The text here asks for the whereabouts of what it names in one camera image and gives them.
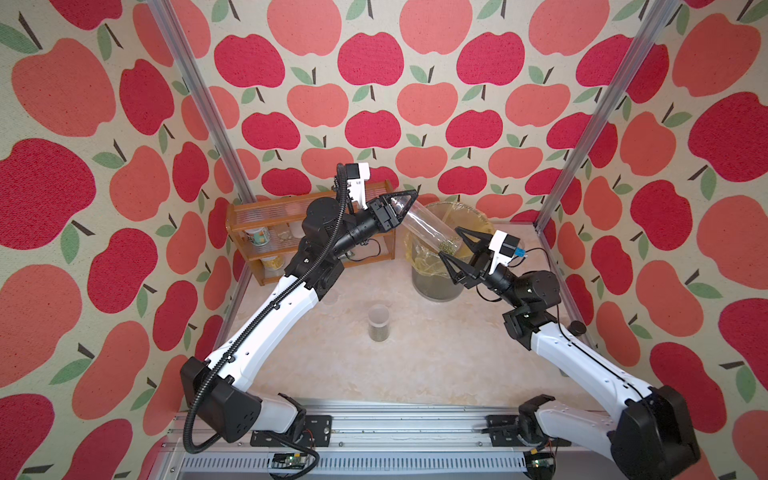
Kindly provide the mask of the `short clear plastic jar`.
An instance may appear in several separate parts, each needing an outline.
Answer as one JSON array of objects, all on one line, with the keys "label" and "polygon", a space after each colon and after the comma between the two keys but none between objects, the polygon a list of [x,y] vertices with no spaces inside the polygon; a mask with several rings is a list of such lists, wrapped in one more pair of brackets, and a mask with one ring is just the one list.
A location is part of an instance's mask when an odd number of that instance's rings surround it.
[{"label": "short clear plastic jar", "polygon": [[384,342],[389,337],[390,313],[383,304],[373,305],[368,312],[368,334],[374,342]]}]

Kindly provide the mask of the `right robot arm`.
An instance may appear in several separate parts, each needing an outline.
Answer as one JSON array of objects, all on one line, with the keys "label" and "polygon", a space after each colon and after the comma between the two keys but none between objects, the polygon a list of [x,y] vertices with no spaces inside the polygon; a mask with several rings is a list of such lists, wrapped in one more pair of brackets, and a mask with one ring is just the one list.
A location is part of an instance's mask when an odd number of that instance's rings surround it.
[{"label": "right robot arm", "polygon": [[700,460],[683,396],[627,373],[570,334],[550,312],[561,302],[556,274],[516,275],[510,269],[522,254],[519,238],[463,227],[456,233],[472,258],[439,254],[452,282],[467,289],[483,285],[509,304],[503,315],[508,335],[563,371],[603,408],[597,414],[538,395],[519,406],[510,428],[521,443],[537,449],[565,439],[612,460],[628,479],[673,479]]}]

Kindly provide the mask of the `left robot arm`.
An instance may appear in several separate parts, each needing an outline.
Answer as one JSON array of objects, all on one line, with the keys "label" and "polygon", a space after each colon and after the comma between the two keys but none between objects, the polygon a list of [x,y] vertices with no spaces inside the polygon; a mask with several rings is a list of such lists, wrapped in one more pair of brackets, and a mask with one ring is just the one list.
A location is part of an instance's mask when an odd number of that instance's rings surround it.
[{"label": "left robot arm", "polygon": [[331,290],[344,271],[343,257],[379,233],[397,228],[415,204],[414,190],[387,193],[353,211],[349,194],[312,201],[304,236],[272,294],[251,319],[206,359],[191,358],[180,376],[189,405],[182,440],[191,454],[218,440],[232,443],[252,430],[296,441],[305,409],[285,394],[249,392],[266,359],[290,329]]}]

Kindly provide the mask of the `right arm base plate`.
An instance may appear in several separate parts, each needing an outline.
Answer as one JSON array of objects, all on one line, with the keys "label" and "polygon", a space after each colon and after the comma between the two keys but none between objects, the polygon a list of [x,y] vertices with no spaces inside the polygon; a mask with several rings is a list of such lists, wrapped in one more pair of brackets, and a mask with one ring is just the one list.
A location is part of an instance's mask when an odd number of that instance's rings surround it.
[{"label": "right arm base plate", "polygon": [[480,429],[490,437],[494,447],[529,447],[544,448],[569,447],[572,443],[565,439],[547,436],[536,420],[526,415],[488,415],[486,425]]}]

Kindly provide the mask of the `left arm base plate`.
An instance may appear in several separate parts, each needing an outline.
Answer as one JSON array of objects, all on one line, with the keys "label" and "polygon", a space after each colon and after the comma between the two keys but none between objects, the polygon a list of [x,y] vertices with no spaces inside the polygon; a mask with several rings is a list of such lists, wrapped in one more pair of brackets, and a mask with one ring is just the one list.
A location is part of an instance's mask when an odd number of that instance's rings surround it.
[{"label": "left arm base plate", "polygon": [[[306,415],[283,436],[304,448],[325,448],[330,445],[333,426],[332,415]],[[250,439],[252,447],[284,448],[269,432],[253,431]]]}]

